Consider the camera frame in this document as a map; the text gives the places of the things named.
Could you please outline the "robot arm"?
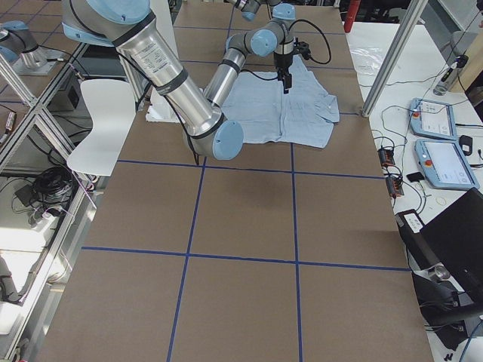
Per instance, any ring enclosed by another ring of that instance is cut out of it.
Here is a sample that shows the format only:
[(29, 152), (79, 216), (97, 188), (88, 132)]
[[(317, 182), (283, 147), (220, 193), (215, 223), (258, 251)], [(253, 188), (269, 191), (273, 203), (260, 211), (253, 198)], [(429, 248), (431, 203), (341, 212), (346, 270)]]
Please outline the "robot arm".
[(125, 52), (156, 92), (183, 115), (188, 147), (197, 154), (230, 160), (242, 149), (244, 133), (221, 110), (248, 55), (273, 54), (277, 79), (291, 87), (294, 54), (293, 5), (271, 1), (272, 19), (263, 27), (236, 34), (208, 86), (201, 90), (156, 28), (148, 1), (64, 1), (63, 30), (72, 40)]
[(242, 17), (247, 21), (253, 21), (263, 5), (267, 5), (269, 9), (272, 7), (272, 1), (264, 0), (226, 0), (226, 2), (240, 10)]

